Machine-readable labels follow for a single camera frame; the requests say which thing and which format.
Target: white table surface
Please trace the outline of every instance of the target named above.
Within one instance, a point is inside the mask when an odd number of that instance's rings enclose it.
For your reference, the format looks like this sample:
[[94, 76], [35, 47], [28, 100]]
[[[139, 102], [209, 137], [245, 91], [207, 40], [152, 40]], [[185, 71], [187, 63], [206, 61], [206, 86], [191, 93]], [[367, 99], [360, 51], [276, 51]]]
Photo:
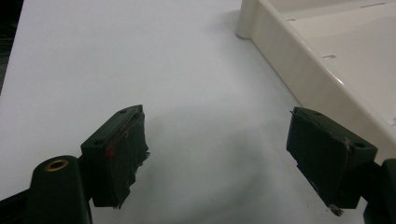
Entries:
[[286, 151], [298, 105], [234, 30], [240, 0], [25, 1], [0, 97], [0, 199], [144, 106], [151, 157], [97, 223], [363, 223], [336, 217]]

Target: brass insert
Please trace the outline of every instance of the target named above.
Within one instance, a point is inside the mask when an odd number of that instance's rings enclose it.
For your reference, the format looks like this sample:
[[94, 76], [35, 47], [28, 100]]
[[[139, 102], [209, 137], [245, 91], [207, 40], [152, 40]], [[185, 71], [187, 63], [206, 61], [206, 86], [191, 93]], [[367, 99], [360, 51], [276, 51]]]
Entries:
[[46, 171], [48, 171], [48, 172], [59, 171], [59, 170], [63, 169], [68, 163], [69, 163], [69, 161], [65, 160], [65, 159], [59, 159], [56, 161], [52, 161], [46, 166]]

